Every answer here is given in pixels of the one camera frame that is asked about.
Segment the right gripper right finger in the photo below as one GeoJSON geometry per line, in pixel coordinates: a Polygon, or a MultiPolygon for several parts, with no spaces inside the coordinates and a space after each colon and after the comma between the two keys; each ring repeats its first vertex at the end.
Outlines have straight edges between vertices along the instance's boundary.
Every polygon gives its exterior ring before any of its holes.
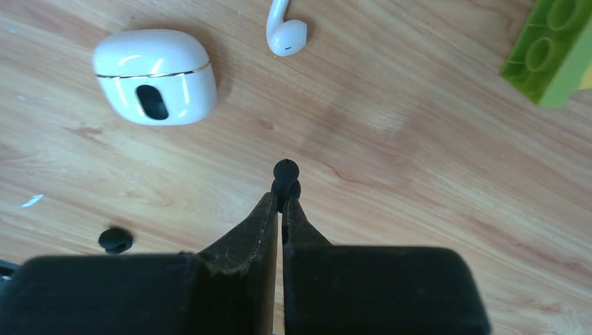
{"type": "Polygon", "coordinates": [[[433,246],[334,245],[299,201],[282,217],[287,334],[489,334],[464,259],[433,246]]]}

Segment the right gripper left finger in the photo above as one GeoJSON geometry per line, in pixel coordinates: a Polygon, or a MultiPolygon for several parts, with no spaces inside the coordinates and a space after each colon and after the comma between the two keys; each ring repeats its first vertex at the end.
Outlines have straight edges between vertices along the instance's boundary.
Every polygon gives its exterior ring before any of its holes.
{"type": "Polygon", "coordinates": [[[275,195],[200,252],[43,256],[1,291],[2,334],[271,334],[275,195]]]}

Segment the black earbud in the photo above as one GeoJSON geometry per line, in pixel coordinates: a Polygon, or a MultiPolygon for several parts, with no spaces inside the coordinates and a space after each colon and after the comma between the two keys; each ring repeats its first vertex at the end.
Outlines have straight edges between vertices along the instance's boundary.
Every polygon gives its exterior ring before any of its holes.
{"type": "Polygon", "coordinates": [[[133,235],[126,229],[120,227],[111,227],[103,231],[98,244],[110,255],[119,255],[127,251],[134,242],[133,235]]]}
{"type": "Polygon", "coordinates": [[[276,196],[278,212],[283,213],[284,204],[290,198],[299,199],[301,195],[299,167],[296,162],[285,158],[274,166],[273,175],[271,192],[276,196]]]}

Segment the white earbud case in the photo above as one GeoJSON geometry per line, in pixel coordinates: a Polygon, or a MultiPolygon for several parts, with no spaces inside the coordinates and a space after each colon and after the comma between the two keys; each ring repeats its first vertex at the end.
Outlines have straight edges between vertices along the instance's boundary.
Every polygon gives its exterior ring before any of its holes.
{"type": "Polygon", "coordinates": [[[192,124],[210,115],[217,104],[209,55],[182,31],[115,33],[96,46],[93,66],[110,106],[135,124],[192,124]]]}

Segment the white earbud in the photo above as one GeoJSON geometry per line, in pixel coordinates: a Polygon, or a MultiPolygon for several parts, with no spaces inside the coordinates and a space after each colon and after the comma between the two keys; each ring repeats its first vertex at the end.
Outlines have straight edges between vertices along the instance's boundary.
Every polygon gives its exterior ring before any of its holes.
{"type": "Polygon", "coordinates": [[[267,45],[278,57],[293,55],[307,43],[307,24],[301,20],[284,20],[288,4],[289,0],[273,0],[267,17],[267,45]]]}

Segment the green toy brick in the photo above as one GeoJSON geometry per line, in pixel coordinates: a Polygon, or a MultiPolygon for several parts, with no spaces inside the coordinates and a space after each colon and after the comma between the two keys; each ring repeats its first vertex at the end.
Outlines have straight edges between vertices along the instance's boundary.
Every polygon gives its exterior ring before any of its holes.
{"type": "Polygon", "coordinates": [[[538,107],[562,108],[591,69],[591,2],[536,1],[501,77],[538,107]]]}

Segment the yellow triangular plastic piece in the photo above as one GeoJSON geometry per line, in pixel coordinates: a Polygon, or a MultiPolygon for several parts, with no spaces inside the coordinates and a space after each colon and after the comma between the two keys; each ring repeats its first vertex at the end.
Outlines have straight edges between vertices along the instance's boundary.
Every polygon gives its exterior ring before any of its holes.
{"type": "Polygon", "coordinates": [[[592,72],[591,72],[591,69],[589,69],[582,76],[582,78],[579,82],[578,90],[590,89],[591,87],[592,87],[592,72]]]}

